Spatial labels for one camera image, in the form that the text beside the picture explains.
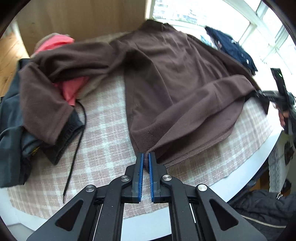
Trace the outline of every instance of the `navy blue clothing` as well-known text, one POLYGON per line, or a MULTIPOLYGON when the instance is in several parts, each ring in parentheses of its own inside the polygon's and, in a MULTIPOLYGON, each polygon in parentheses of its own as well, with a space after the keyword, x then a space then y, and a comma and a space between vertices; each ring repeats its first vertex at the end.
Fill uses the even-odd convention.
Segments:
POLYGON ((205 29, 221 51, 240 62, 250 70, 252 75, 255 75, 255 72, 258 70, 251 56, 231 36, 210 27, 205 27, 205 29))

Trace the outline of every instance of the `clothes pile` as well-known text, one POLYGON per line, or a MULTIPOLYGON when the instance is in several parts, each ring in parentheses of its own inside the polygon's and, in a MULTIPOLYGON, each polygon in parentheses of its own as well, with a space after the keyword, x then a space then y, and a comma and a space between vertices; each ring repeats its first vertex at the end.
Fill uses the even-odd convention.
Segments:
POLYGON ((152 20, 109 44, 41 51, 20 60, 0 104, 0 187, 24 184, 37 148, 58 163, 84 129, 73 100, 93 78, 98 85, 120 66, 133 149, 154 151, 161 164, 177 164, 227 138, 245 100, 259 90, 227 54, 152 20), (67 98, 64 83, 74 78, 83 81, 67 98))

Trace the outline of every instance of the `sweater sleeve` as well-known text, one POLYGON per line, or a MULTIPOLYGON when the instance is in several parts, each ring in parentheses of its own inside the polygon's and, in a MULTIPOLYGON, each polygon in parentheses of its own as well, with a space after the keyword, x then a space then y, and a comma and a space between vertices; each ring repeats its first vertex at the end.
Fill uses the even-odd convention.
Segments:
POLYGON ((125 45, 117 40, 110 44, 74 43, 40 52, 19 72, 23 126, 54 145, 73 107, 52 83, 106 75, 123 62, 125 55, 125 45))

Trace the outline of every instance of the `black drawstring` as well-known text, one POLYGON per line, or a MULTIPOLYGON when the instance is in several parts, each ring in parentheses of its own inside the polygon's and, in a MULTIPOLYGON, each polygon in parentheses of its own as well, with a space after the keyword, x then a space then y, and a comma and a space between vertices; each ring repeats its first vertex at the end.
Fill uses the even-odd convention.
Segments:
POLYGON ((64 189, 64 192, 63 192, 63 204, 65 203, 65 195, 66 195, 66 192, 67 192, 67 189, 68 189, 68 186, 69 186, 69 182, 70 182, 70 179, 71 179, 71 175, 72 175, 72 171, 73 171, 73 167, 74 167, 74 162, 75 162, 75 159, 76 159, 76 154, 78 152, 78 149, 79 149, 79 146, 80 146, 80 142, 82 140, 83 133, 84 133, 84 130, 85 130, 85 127, 86 127, 86 113, 85 113, 85 109, 84 109, 83 105, 78 100, 76 100, 76 103, 79 104, 81 106, 82 110, 83 110, 83 114, 84 114, 84 127, 83 127, 82 132, 81 132, 81 135, 79 137, 79 141, 78 141, 78 144, 77 144, 77 147, 76 147, 74 156, 73 156, 73 161, 72 161, 70 173, 68 175, 67 183, 65 185, 65 189, 64 189))

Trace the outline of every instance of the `gray garment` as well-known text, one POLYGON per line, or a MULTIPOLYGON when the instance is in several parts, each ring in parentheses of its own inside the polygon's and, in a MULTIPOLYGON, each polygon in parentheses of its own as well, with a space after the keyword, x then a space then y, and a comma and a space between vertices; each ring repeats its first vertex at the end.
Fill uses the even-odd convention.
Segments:
POLYGON ((68 145, 84 128, 74 108, 54 145, 43 143, 23 127, 18 71, 28 62, 29 59, 19 61, 16 75, 0 103, 0 187, 20 185, 27 181, 32 169, 32 152, 37 147, 56 165, 68 145))
MULTIPOLYGON (((19 61, 17 71, 27 62, 19 61)), ((0 187, 25 183, 31 171, 30 155, 42 143, 23 127, 19 82, 17 72, 0 103, 0 187)))

